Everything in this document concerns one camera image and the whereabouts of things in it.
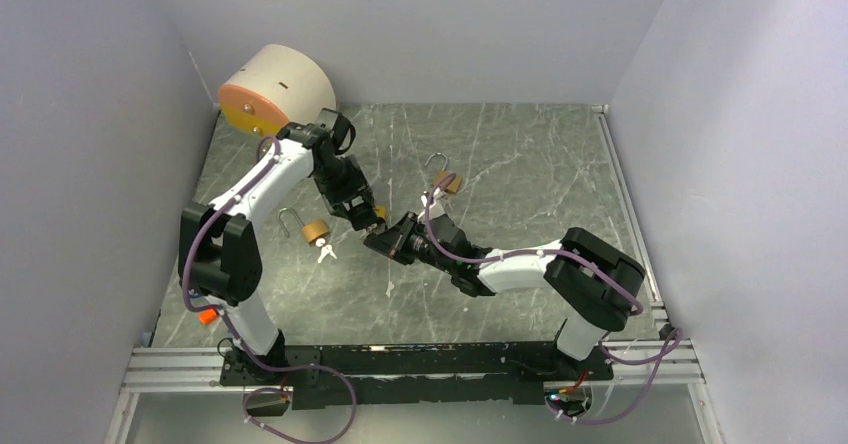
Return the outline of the small brass padlock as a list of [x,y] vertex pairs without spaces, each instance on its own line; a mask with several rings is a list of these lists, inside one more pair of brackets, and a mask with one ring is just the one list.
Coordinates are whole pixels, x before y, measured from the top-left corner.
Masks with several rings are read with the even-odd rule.
[[311,246],[323,245],[331,234],[328,224],[322,219],[305,222],[293,208],[282,208],[277,212],[278,225],[286,238],[291,237],[291,232],[286,227],[286,217],[291,217],[300,229],[304,240]]

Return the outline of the large brass padlock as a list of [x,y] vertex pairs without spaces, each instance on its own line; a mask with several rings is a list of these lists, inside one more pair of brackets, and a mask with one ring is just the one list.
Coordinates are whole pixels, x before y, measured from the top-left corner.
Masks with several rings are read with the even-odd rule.
[[450,159],[447,155],[441,152],[432,153],[428,156],[425,161],[425,166],[429,166],[435,160],[439,159],[441,161],[441,168],[437,172],[437,174],[432,179],[432,185],[438,185],[442,191],[449,195],[456,195],[459,193],[463,179],[462,177],[448,169],[450,164]]

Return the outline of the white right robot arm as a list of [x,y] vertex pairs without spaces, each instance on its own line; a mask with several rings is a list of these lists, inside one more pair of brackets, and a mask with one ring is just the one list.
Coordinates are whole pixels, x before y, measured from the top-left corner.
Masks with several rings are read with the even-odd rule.
[[553,372],[572,379],[606,335],[619,332],[644,307],[638,293],[646,271],[637,261],[586,229],[528,249],[502,250],[471,243],[450,217],[425,219],[413,213],[365,245],[402,265],[424,263],[447,274],[470,297],[518,289],[550,288],[573,313],[558,331],[549,356]]

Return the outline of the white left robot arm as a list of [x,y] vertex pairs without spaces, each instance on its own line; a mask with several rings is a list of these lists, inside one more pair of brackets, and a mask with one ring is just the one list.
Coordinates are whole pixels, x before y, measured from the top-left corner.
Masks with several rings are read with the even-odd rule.
[[333,217],[357,230],[381,222],[375,198],[349,150],[356,129],[342,113],[324,108],[314,122],[292,122],[261,138],[255,164],[207,204],[190,203],[180,218],[178,276],[193,313],[222,318],[246,369],[272,384],[288,365],[286,339],[258,288],[263,274],[258,232],[301,182],[314,182]]

